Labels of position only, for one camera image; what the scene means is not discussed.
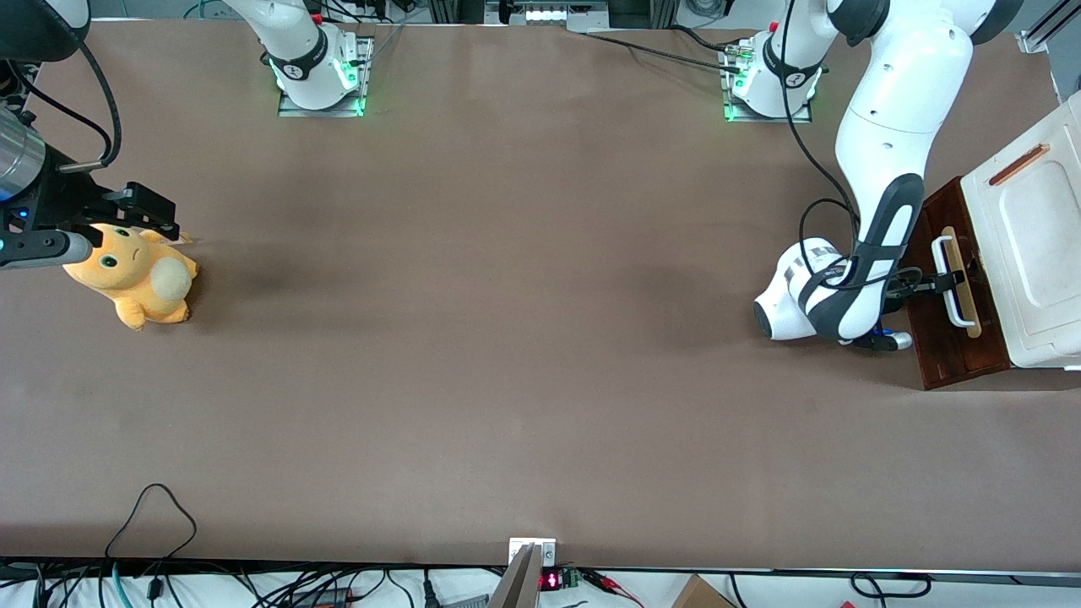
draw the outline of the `metal bracket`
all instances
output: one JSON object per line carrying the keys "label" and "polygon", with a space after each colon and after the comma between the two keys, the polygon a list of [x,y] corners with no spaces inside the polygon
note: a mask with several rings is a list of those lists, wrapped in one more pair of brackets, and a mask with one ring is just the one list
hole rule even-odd
{"label": "metal bracket", "polygon": [[515,560],[515,556],[521,551],[522,545],[536,544],[540,545],[540,557],[543,558],[543,566],[545,568],[550,568],[556,565],[556,539],[533,539],[533,538],[512,538],[510,539],[510,544],[507,551],[507,564]]}
{"label": "metal bracket", "polygon": [[1073,17],[1081,14],[1081,0],[1056,2],[1032,27],[1022,30],[1017,43],[1022,52],[1042,53],[1047,50],[1047,41],[1063,31]]}

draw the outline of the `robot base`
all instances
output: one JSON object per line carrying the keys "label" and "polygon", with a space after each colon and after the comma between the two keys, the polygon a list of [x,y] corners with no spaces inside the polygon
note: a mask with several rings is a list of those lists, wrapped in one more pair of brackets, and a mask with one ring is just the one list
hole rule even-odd
{"label": "robot base", "polygon": [[[355,88],[347,92],[342,100],[323,109],[306,109],[293,103],[285,94],[279,82],[278,89],[281,97],[278,100],[278,116],[284,117],[323,117],[323,118],[356,118],[364,116],[364,106],[368,103],[368,82],[372,75],[372,49],[373,39],[370,37],[357,37],[352,32],[342,32],[346,42],[344,57],[337,63],[339,66],[338,76],[343,83]],[[352,66],[349,62],[357,62],[359,65]]]}

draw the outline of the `red digital display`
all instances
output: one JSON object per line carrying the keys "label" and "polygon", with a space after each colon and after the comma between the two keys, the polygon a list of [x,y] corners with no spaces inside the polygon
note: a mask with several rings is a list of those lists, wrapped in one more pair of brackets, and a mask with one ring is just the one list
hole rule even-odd
{"label": "red digital display", "polygon": [[537,581],[537,589],[540,591],[559,591],[563,589],[563,569],[545,568]]}

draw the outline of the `black cable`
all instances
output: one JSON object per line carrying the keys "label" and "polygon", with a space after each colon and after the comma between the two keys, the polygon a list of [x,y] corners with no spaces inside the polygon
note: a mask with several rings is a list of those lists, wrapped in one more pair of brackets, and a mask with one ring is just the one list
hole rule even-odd
{"label": "black cable", "polygon": [[105,568],[109,565],[108,559],[102,560],[102,567],[97,569],[97,606],[105,608]]}
{"label": "black cable", "polygon": [[53,106],[54,108],[66,114],[70,118],[74,118],[75,120],[78,120],[79,122],[93,129],[94,132],[102,137],[102,141],[105,142],[105,151],[102,153],[103,156],[107,156],[110,151],[112,151],[112,137],[110,137],[109,134],[105,132],[105,129],[103,129],[101,124],[75,111],[74,109],[67,107],[66,105],[57,102],[56,100],[46,95],[40,89],[35,87],[34,83],[30,82],[30,79],[28,79],[25,75],[23,75],[23,71],[18,68],[17,65],[15,65],[15,62],[9,60],[8,67],[10,67],[11,71],[15,75],[15,80],[18,80],[19,84],[22,84],[23,88],[25,88],[31,94],[40,97],[42,102],[45,102],[46,104]]}
{"label": "black cable", "polygon": [[94,54],[90,52],[90,48],[83,42],[82,38],[76,34],[67,21],[53,9],[46,0],[37,0],[38,5],[44,9],[44,11],[61,26],[64,34],[67,35],[68,39],[76,43],[82,56],[86,58],[86,63],[90,64],[90,69],[94,71],[94,77],[97,78],[97,83],[102,88],[102,93],[105,94],[105,103],[109,107],[109,117],[112,119],[112,145],[98,157],[98,162],[102,167],[108,167],[114,160],[120,155],[120,110],[117,109],[117,98],[112,95],[112,89],[109,88],[108,80],[105,79],[105,72],[102,71],[102,66],[97,64],[97,60],[94,58]]}
{"label": "black cable", "polygon": [[357,23],[363,23],[360,19],[378,19],[384,23],[390,23],[390,24],[395,23],[392,19],[384,15],[358,15],[355,13],[350,13],[348,10],[346,10],[345,6],[342,5],[342,2],[338,2],[338,0],[331,0],[331,2],[334,2],[335,8],[331,8],[330,4],[328,4],[324,0],[316,0],[317,4],[319,4],[323,9],[326,9],[328,15],[330,15],[331,11],[334,11],[335,13],[350,17]]}
{"label": "black cable", "polygon": [[176,608],[184,608],[184,604],[181,604],[181,598],[176,595],[176,590],[173,589],[173,579],[169,578],[169,572],[165,572],[165,586],[169,587],[169,595],[173,598],[173,603],[176,604]]}
{"label": "black cable", "polygon": [[[858,580],[863,580],[863,581],[869,582],[871,584],[871,587],[875,591],[873,592],[867,592],[867,591],[864,591],[864,590],[859,589],[859,585],[856,584],[856,581],[858,581]],[[864,596],[864,597],[866,597],[868,599],[878,599],[879,602],[881,602],[882,603],[882,608],[889,608],[886,606],[886,604],[885,604],[886,598],[890,598],[890,599],[916,599],[918,597],[923,597],[924,595],[931,593],[931,581],[932,581],[931,577],[924,574],[921,578],[921,580],[923,581],[924,586],[923,586],[923,589],[921,589],[919,591],[915,591],[912,593],[883,593],[882,592],[882,587],[879,586],[878,581],[875,580],[875,577],[870,576],[867,572],[853,572],[852,576],[849,577],[849,585],[852,586],[852,591],[858,593],[859,595],[862,595],[862,596]]]}
{"label": "black cable", "polygon": [[176,555],[178,551],[188,546],[188,544],[195,540],[196,534],[199,533],[199,525],[196,524],[195,517],[192,517],[191,514],[188,513],[186,508],[184,508],[181,502],[176,500],[176,495],[173,493],[173,490],[169,489],[169,486],[164,484],[154,483],[143,488],[143,491],[138,493],[138,498],[135,499],[135,505],[132,506],[132,512],[128,514],[128,519],[124,520],[123,526],[120,526],[120,529],[117,530],[117,533],[112,534],[112,538],[109,539],[109,544],[105,545],[106,559],[115,559],[115,557],[109,553],[109,550],[112,548],[112,544],[117,542],[117,539],[120,538],[120,534],[123,534],[124,531],[128,529],[128,526],[132,523],[132,519],[135,517],[135,513],[138,512],[139,504],[143,503],[143,499],[146,497],[146,493],[152,490],[154,488],[161,488],[162,490],[164,490],[165,493],[169,494],[169,500],[173,501],[173,506],[176,507],[176,511],[179,511],[181,515],[184,515],[184,517],[187,518],[188,523],[191,524],[191,534],[188,536],[187,540],[178,544],[176,548],[174,548],[173,551],[166,553],[165,556],[159,559],[158,561],[160,563],[166,559],[171,559],[174,555]]}
{"label": "black cable", "polygon": [[383,576],[379,577],[379,582],[375,583],[375,586],[373,586],[372,589],[368,590],[368,593],[362,593],[360,595],[360,599],[363,599],[363,598],[368,597],[369,595],[372,595],[373,593],[375,593],[375,590],[379,589],[379,586],[383,585],[383,581],[385,581],[385,580],[387,580],[387,571],[386,570],[384,570],[383,571]]}
{"label": "black cable", "polygon": [[398,587],[398,589],[402,590],[402,593],[404,593],[404,594],[405,594],[405,597],[408,597],[408,598],[409,598],[409,608],[416,608],[416,606],[414,606],[414,605],[413,605],[413,594],[412,594],[412,593],[410,593],[410,592],[409,592],[409,590],[406,590],[406,589],[405,589],[405,587],[403,587],[402,585],[398,584],[398,581],[396,581],[396,580],[393,579],[393,577],[391,577],[391,576],[390,576],[390,570],[384,570],[384,572],[386,572],[386,573],[387,573],[387,580],[388,580],[388,581],[390,581],[390,584],[392,584],[392,585],[395,585],[396,587]]}
{"label": "black cable", "polygon": [[739,68],[735,66],[726,66],[721,64],[711,64],[709,62],[704,62],[700,60],[693,60],[691,57],[684,57],[682,55],[676,55],[673,53],[666,53],[664,51],[657,51],[656,49],[650,49],[649,47],[642,47],[641,44],[635,44],[633,42],[627,42],[624,40],[616,40],[615,38],[609,38],[606,36],[598,36],[596,34],[586,34],[583,31],[578,32],[580,36],[586,38],[592,38],[593,40],[603,40],[604,42],[611,42],[613,44],[618,44],[620,47],[626,47],[628,49],[635,49],[636,51],[642,51],[644,53],[650,53],[652,55],[657,55],[658,57],[665,57],[668,60],[673,60],[677,62],[683,62],[685,64],[708,67],[711,69],[719,69],[721,71],[728,71],[732,74],[739,74]]}
{"label": "black cable", "polygon": [[[785,14],[785,27],[782,28],[782,32],[780,32],[780,65],[783,65],[783,66],[787,66],[788,65],[787,63],[785,63],[786,55],[788,53],[788,27],[789,27],[789,25],[791,24],[791,21],[792,21],[792,9],[795,6],[796,6],[795,2],[789,2],[788,3],[788,11]],[[843,201],[843,207],[844,207],[845,211],[849,213],[849,222],[850,222],[850,224],[852,226],[852,249],[855,250],[856,239],[858,238],[858,234],[859,234],[859,214],[856,213],[856,210],[855,210],[855,208],[852,204],[852,199],[849,197],[848,190],[845,190],[844,186],[841,185],[841,182],[839,182],[837,180],[837,177],[835,177],[833,174],[829,172],[829,170],[827,170],[825,167],[823,167],[822,163],[818,162],[818,160],[814,157],[814,155],[811,154],[811,150],[808,149],[806,144],[803,143],[803,137],[800,136],[799,130],[796,129],[796,121],[792,119],[791,104],[789,104],[789,102],[788,102],[788,83],[785,81],[785,77],[787,76],[785,74],[786,71],[787,70],[785,70],[785,69],[780,69],[778,71],[778,74],[777,74],[777,79],[780,81],[780,96],[784,100],[785,118],[786,118],[786,120],[788,122],[788,129],[789,129],[789,131],[792,132],[792,137],[796,140],[796,144],[799,145],[800,150],[803,153],[803,156],[806,157],[806,159],[811,162],[811,164],[813,164],[814,168],[817,169],[818,172],[822,173],[822,175],[824,177],[826,177],[826,180],[830,184],[833,185],[833,187],[837,189],[838,194],[841,195],[841,200]],[[808,211],[810,211],[811,209],[813,209],[814,207],[816,207],[824,199],[819,199],[819,200],[817,200],[815,202],[812,202],[811,206],[804,211],[803,217],[800,221],[801,222],[801,229],[800,229],[800,256],[803,257],[803,265],[806,267],[808,272],[811,273],[811,274],[814,274],[815,270],[811,266],[811,260],[808,257],[806,244],[803,242],[802,223],[806,220],[806,213],[808,213]],[[844,257],[839,257],[839,259],[835,260],[833,262],[831,262],[825,268],[819,269],[818,272],[828,270],[829,268],[832,268],[833,266],[837,266],[838,264],[840,264],[841,262],[844,262],[845,260],[846,259],[844,259]],[[848,282],[848,278],[850,276],[852,276],[852,275],[846,274],[844,276],[844,278],[841,279],[841,281],[838,285],[827,285],[827,287],[829,289],[835,290],[835,291],[855,291],[857,289],[863,289],[865,287],[868,287],[868,286],[871,286],[871,285],[875,285],[875,283],[879,283],[879,282],[882,282],[882,281],[885,281],[885,280],[890,280],[891,278],[893,278],[893,275],[891,274],[891,275],[881,276],[881,277],[879,277],[877,279],[871,279],[869,281],[864,281],[864,282],[859,282],[859,283],[850,283],[850,282]]]}
{"label": "black cable", "polygon": [[49,597],[45,595],[45,573],[41,570],[40,564],[35,564],[34,569],[38,572],[38,580],[34,583],[34,608],[45,608],[49,605]]}
{"label": "black cable", "polygon": [[744,604],[743,595],[739,595],[739,585],[736,584],[735,572],[729,572],[729,580],[732,581],[732,594],[736,596],[736,603],[739,604],[739,608],[747,608],[747,605]]}
{"label": "black cable", "polygon": [[740,40],[739,38],[736,38],[735,40],[729,40],[728,42],[720,42],[720,43],[709,42],[705,38],[698,36],[697,31],[691,29],[690,27],[679,25],[678,23],[668,26],[668,29],[675,29],[676,31],[682,31],[683,34],[690,36],[692,40],[694,40],[695,42],[697,42],[702,47],[705,47],[705,48],[709,49],[710,51],[717,51],[719,53],[723,53],[725,47],[730,47],[732,44],[736,44]]}
{"label": "black cable", "polygon": [[64,583],[64,597],[61,598],[61,603],[56,606],[56,608],[65,608],[65,606],[67,606],[68,599],[71,597],[71,594],[79,589],[79,583],[81,583],[82,579],[88,572],[90,572],[90,566],[85,566],[82,572],[79,572],[79,577],[76,578],[75,584],[72,584],[70,589],[67,586],[67,582]]}

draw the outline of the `brown table surface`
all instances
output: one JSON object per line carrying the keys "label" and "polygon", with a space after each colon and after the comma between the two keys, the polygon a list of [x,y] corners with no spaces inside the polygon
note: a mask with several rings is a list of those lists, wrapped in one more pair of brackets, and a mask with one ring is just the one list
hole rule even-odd
{"label": "brown table surface", "polygon": [[[143,333],[59,268],[0,274],[3,554],[99,555],[164,481],[188,556],[496,564],[537,534],[592,565],[1081,569],[1081,376],[923,393],[910,352],[760,335],[751,300],[830,190],[784,124],[724,122],[716,74],[417,27],[369,116],[279,119],[243,24],[89,41],[124,128],[98,180],[175,200],[204,274],[190,322]],[[830,167],[867,57],[838,44],[803,128]],[[978,49],[929,191],[1054,107],[1047,71]],[[105,121],[78,56],[40,84]],[[846,248],[844,222],[811,228]],[[159,494],[118,553],[184,531]]]}

